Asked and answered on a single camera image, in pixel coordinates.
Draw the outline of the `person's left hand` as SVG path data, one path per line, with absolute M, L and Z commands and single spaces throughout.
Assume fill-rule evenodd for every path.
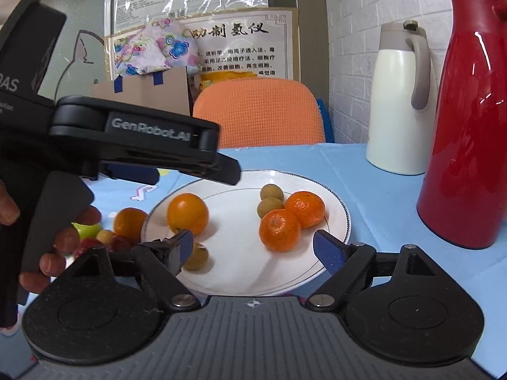
M 1 225 L 13 225 L 21 215 L 15 200 L 1 181 Z M 49 286 L 52 277 L 58 277 L 66 269 L 65 256 L 74 252 L 81 241 L 80 235 L 72 223 L 95 225 L 100 223 L 101 213 L 89 204 L 79 215 L 65 224 L 65 227 L 53 234 L 53 242 L 49 251 L 45 251 L 38 259 L 36 271 L 22 271 L 18 277 L 19 285 L 29 293 L 41 293 Z

